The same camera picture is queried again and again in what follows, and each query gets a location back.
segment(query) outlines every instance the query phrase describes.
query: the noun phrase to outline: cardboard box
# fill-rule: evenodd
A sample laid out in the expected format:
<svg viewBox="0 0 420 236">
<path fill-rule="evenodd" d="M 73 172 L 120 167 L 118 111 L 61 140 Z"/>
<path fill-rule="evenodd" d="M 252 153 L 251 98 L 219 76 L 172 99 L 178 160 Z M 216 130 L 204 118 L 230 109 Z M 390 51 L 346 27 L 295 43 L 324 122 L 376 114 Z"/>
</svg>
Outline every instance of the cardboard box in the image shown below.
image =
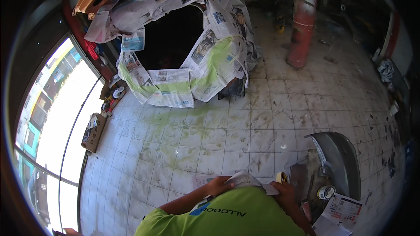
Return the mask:
<svg viewBox="0 0 420 236">
<path fill-rule="evenodd" d="M 89 135 L 89 139 L 86 144 L 86 149 L 93 153 L 96 153 L 96 147 L 98 146 L 99 139 L 101 138 L 102 130 L 104 129 L 106 118 L 101 116 L 100 114 L 97 115 L 96 127 L 92 128 L 92 131 Z"/>
</svg>

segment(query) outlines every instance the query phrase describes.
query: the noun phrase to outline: newspaper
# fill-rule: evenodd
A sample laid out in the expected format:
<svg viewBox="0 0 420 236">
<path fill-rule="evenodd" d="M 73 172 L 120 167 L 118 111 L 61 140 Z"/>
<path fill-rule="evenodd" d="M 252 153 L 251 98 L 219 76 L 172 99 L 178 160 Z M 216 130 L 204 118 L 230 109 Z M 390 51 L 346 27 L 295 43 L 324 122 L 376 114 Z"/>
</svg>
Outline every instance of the newspaper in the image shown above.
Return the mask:
<svg viewBox="0 0 420 236">
<path fill-rule="evenodd" d="M 362 203 L 352 198 L 335 194 L 321 216 L 312 226 L 317 235 L 349 236 L 353 232 Z"/>
<path fill-rule="evenodd" d="M 135 31 L 161 18 L 165 13 L 182 8 L 197 0 L 128 0 L 112 9 L 113 24 L 122 31 Z"/>
<path fill-rule="evenodd" d="M 265 189 L 266 195 L 279 194 L 279 191 L 275 187 L 270 184 L 262 184 L 246 170 L 232 170 L 231 172 L 232 176 L 225 182 L 225 184 L 233 182 L 235 184 L 235 188 L 257 186 Z M 206 185 L 217 176 L 218 175 L 204 175 L 193 177 L 193 189 Z"/>
<path fill-rule="evenodd" d="M 122 35 L 121 51 L 144 50 L 144 28 L 140 28 L 131 35 Z"/>
<path fill-rule="evenodd" d="M 246 66 L 243 40 L 238 36 L 218 40 L 207 27 L 181 68 L 191 69 L 193 97 L 208 102 L 235 77 L 242 78 Z"/>
<path fill-rule="evenodd" d="M 152 83 L 159 89 L 147 100 L 148 104 L 173 108 L 194 107 L 188 69 L 161 69 L 147 72 Z"/>
<path fill-rule="evenodd" d="M 210 27 L 218 39 L 240 35 L 233 8 L 224 9 L 219 3 L 209 0 L 206 13 Z"/>
<path fill-rule="evenodd" d="M 127 82 L 134 96 L 144 104 L 159 89 L 134 52 L 121 51 L 117 61 L 118 76 Z"/>
<path fill-rule="evenodd" d="M 104 43 L 121 36 L 122 52 L 141 51 L 145 47 L 144 26 L 147 23 L 196 1 L 109 0 L 96 14 L 85 38 Z M 158 84 L 154 75 L 149 75 L 134 57 L 134 53 L 120 55 L 122 64 L 129 64 L 118 65 L 118 74 L 122 75 L 123 80 L 130 81 L 127 82 L 129 87 L 142 104 L 150 99 L 148 103 L 153 105 L 192 107 L 192 98 L 208 102 L 235 77 L 245 79 L 244 87 L 248 88 L 248 72 L 254 68 L 261 54 L 254 44 L 254 32 L 244 2 L 207 0 L 203 28 L 203 33 L 180 67 L 189 70 L 189 89 L 186 88 L 187 82 L 182 82 L 182 90 L 162 92 L 161 88 L 172 86 L 172 83 Z M 133 64 L 136 64 L 136 68 L 130 70 Z"/>
<path fill-rule="evenodd" d="M 84 39 L 90 42 L 105 43 L 121 36 L 121 32 L 117 29 L 110 17 L 110 10 L 117 4 L 119 0 L 108 0 L 99 8 L 95 18 L 89 26 Z"/>
</svg>

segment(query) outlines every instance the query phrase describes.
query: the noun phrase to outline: tiled floor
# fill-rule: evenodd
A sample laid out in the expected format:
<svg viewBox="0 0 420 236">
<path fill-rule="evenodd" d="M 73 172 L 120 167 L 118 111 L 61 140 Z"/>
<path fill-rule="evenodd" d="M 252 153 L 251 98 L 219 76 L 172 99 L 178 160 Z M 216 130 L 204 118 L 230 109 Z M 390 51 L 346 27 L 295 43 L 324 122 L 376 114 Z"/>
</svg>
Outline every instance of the tiled floor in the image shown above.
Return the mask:
<svg viewBox="0 0 420 236">
<path fill-rule="evenodd" d="M 258 10 L 249 12 L 264 62 L 252 72 L 245 98 L 213 98 L 180 109 L 142 106 L 129 92 L 117 105 L 84 174 L 84 235 L 134 235 L 145 214 L 192 191 L 196 174 L 245 169 L 273 181 L 313 148 L 303 136 L 328 130 L 348 137 L 360 162 L 365 206 L 354 235 L 379 233 L 396 207 L 404 176 L 386 87 L 350 39 L 342 40 L 335 64 L 323 60 L 328 46 L 317 41 L 328 33 L 322 25 L 307 65 L 292 69 L 280 47 L 290 29 L 275 34 Z M 384 161 L 393 151 L 397 171 L 391 179 Z"/>
</svg>

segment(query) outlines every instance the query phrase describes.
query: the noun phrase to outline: green t-shirt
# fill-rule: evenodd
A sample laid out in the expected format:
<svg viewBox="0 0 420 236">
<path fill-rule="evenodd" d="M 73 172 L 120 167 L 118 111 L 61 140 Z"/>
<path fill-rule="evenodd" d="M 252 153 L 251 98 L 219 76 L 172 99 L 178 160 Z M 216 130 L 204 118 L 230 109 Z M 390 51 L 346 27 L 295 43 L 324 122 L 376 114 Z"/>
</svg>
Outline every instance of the green t-shirt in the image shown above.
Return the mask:
<svg viewBox="0 0 420 236">
<path fill-rule="evenodd" d="M 135 236 L 158 235 L 305 235 L 276 201 L 259 187 L 227 191 L 181 215 L 160 208 L 150 212 Z"/>
</svg>

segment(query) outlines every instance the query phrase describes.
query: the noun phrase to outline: person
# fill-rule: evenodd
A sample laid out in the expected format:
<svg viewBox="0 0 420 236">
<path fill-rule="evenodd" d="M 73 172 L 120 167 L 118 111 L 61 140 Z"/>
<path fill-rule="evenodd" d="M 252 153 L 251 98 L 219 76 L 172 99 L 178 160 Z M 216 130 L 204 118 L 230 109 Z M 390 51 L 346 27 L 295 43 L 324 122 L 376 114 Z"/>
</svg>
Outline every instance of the person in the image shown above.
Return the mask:
<svg viewBox="0 0 420 236">
<path fill-rule="evenodd" d="M 206 185 L 147 214 L 135 236 L 159 235 L 311 235 L 314 231 L 294 200 L 294 188 L 271 182 L 279 195 L 261 187 L 234 188 L 231 176 L 217 176 Z M 215 196 L 191 211 L 205 196 Z"/>
</svg>

